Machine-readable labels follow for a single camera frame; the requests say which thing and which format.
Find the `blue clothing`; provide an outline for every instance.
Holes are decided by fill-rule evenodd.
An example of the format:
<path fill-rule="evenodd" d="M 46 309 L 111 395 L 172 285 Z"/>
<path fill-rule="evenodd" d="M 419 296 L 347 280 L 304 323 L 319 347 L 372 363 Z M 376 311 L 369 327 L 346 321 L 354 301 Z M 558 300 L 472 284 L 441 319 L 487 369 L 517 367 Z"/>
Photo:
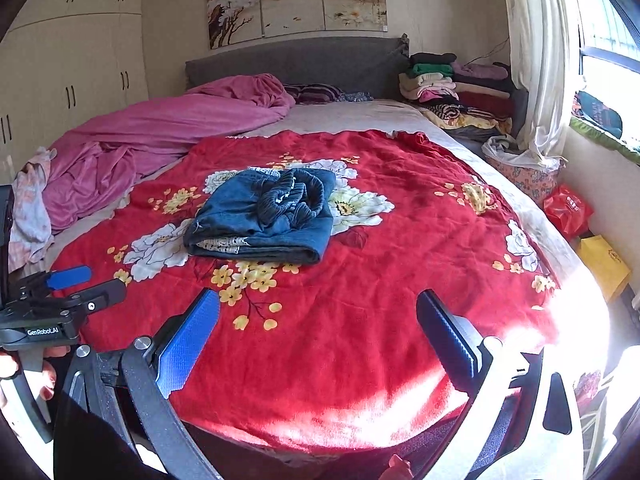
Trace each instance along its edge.
<path fill-rule="evenodd" d="M 334 187 L 327 170 L 241 171 L 205 202 L 184 245 L 196 256 L 316 264 L 334 225 Z"/>

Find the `white wardrobe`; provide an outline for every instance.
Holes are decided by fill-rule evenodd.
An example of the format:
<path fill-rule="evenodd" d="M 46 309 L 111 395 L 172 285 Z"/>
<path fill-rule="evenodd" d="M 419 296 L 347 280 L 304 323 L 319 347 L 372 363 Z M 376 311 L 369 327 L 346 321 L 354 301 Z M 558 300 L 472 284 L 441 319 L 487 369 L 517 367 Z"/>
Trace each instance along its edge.
<path fill-rule="evenodd" d="M 38 146 L 148 99 L 141 14 L 140 0 L 25 3 L 0 43 L 2 183 Z"/>

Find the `headboard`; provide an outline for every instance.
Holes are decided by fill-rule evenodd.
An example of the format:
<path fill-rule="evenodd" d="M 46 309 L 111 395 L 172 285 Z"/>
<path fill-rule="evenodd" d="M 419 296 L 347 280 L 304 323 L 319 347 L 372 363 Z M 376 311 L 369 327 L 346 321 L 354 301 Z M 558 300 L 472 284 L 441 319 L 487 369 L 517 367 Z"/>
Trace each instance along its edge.
<path fill-rule="evenodd" d="M 409 63 L 409 38 L 334 36 L 263 43 L 186 63 L 189 88 L 230 75 L 270 73 L 284 84 L 325 83 L 344 92 L 401 99 L 398 73 Z"/>

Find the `red plastic bag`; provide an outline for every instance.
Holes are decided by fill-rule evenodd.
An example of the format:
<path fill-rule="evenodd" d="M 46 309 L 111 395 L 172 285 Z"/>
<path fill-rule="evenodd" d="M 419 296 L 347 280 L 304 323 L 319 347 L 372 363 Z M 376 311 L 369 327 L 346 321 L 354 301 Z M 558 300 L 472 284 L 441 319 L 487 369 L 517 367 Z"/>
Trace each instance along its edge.
<path fill-rule="evenodd" d="M 556 187 L 554 192 L 545 198 L 543 210 L 566 240 L 572 240 L 588 231 L 588 221 L 593 214 L 591 206 L 565 184 Z"/>

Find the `blue gripper pad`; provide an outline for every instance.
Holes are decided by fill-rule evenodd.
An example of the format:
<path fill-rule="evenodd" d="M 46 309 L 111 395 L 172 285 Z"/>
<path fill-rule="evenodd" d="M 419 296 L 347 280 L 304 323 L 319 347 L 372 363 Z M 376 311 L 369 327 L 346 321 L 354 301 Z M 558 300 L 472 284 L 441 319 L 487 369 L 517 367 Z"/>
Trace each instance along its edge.
<path fill-rule="evenodd" d="M 220 316 L 218 295 L 204 289 L 182 316 L 182 323 L 159 351 L 156 384 L 165 399 L 187 382 Z"/>
<path fill-rule="evenodd" d="M 51 290 L 62 290 L 68 286 L 88 282 L 91 279 L 91 269 L 87 266 L 74 267 L 67 270 L 52 272 L 47 280 L 47 286 Z"/>
<path fill-rule="evenodd" d="M 482 356 L 475 336 L 479 334 L 471 323 L 451 314 L 432 290 L 418 295 L 416 314 L 453 387 L 470 396 L 475 394 Z"/>

